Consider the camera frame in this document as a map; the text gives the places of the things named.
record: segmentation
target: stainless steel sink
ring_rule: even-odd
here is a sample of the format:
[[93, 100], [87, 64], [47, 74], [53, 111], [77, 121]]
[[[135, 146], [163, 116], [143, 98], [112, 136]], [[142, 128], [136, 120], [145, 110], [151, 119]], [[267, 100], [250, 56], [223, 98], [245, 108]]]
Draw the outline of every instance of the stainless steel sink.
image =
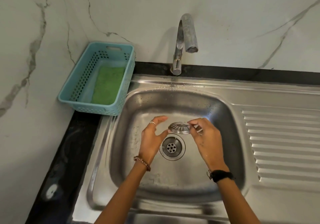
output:
[[[72, 218], [96, 220], [133, 166], [142, 130], [167, 115], [157, 134], [197, 117], [221, 131], [226, 164], [262, 223], [318, 223], [319, 101], [317, 87], [135, 75], [122, 113], [102, 119]], [[141, 181], [130, 223], [227, 223], [207, 171], [191, 135], [169, 134]]]
[[[242, 189], [245, 180], [243, 154], [229, 108], [213, 96], [169, 89], [137, 91], [127, 98], [111, 148], [109, 170], [117, 186], [132, 169], [133, 157], [139, 151], [142, 129], [157, 115], [169, 117], [157, 127], [157, 133], [167, 129], [173, 122], [198, 117], [209, 119], [221, 132], [226, 164]], [[192, 136], [172, 133], [167, 138], [176, 139], [180, 151], [170, 154], [166, 147], [160, 147], [163, 150], [156, 155], [151, 165], [152, 171], [143, 177], [137, 198], [180, 203], [220, 200], [217, 186], [208, 178], [207, 167]]]

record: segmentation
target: hand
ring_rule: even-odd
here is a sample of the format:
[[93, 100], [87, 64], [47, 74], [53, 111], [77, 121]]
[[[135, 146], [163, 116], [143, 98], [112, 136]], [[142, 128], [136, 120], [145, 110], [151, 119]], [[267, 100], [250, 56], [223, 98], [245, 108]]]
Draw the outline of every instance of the hand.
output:
[[189, 121], [191, 125], [198, 125], [197, 128], [190, 126], [190, 134], [198, 146], [198, 150], [210, 172], [224, 170], [229, 172], [223, 160], [222, 138], [220, 131], [206, 118], [198, 118]]
[[152, 163], [157, 154], [162, 141], [169, 134], [169, 130], [165, 130], [160, 135], [156, 136], [156, 125], [168, 119], [166, 116], [157, 116], [153, 118], [153, 123], [149, 123], [141, 133], [141, 145], [139, 150], [139, 157], [141, 157], [149, 165]]

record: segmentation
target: brown beaded bracelet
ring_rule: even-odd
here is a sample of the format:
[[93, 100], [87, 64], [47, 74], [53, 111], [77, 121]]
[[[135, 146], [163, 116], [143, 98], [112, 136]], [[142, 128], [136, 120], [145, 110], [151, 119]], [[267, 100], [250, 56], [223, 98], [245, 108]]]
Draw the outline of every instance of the brown beaded bracelet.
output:
[[139, 156], [133, 157], [133, 160], [134, 160], [134, 161], [137, 161], [137, 159], [138, 159], [139, 161], [141, 161], [141, 162], [146, 166], [146, 170], [147, 170], [148, 172], [151, 171], [151, 168], [150, 168], [149, 164], [147, 164], [141, 157], [139, 157]]

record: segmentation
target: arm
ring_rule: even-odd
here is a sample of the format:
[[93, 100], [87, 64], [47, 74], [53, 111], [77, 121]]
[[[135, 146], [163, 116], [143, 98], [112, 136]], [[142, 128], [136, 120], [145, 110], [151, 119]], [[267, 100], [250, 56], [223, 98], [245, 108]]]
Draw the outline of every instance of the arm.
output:
[[[141, 145], [139, 150], [139, 157], [146, 163], [151, 164], [153, 158], [157, 154], [162, 141], [168, 135], [168, 130], [156, 136], [156, 125], [166, 121], [168, 117], [158, 116], [153, 118], [153, 123], [142, 131]], [[141, 161], [137, 160], [131, 169], [125, 181], [120, 185], [114, 196], [111, 198], [107, 206], [101, 212], [95, 224], [122, 224], [125, 222], [134, 196], [139, 187], [143, 175], [146, 173], [146, 166]]]
[[[229, 172], [229, 168], [223, 159], [222, 138], [220, 131], [206, 118], [199, 118], [189, 121], [197, 128], [190, 127], [190, 133], [198, 146], [198, 150], [208, 166], [210, 172], [214, 170], [224, 170]], [[217, 182], [222, 196], [226, 212], [232, 224], [260, 224], [247, 201], [241, 194], [235, 182], [229, 178]]]

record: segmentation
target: person's right hand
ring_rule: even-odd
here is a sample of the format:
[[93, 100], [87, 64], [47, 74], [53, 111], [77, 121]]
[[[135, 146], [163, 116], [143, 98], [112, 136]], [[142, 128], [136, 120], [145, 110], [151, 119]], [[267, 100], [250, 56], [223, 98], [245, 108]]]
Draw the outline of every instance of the person's right hand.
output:
[[223, 159], [222, 138], [220, 131], [206, 118], [198, 118], [188, 121], [191, 125], [198, 125], [197, 128], [190, 126], [190, 134], [198, 146], [198, 150], [210, 172], [224, 170], [229, 172]]

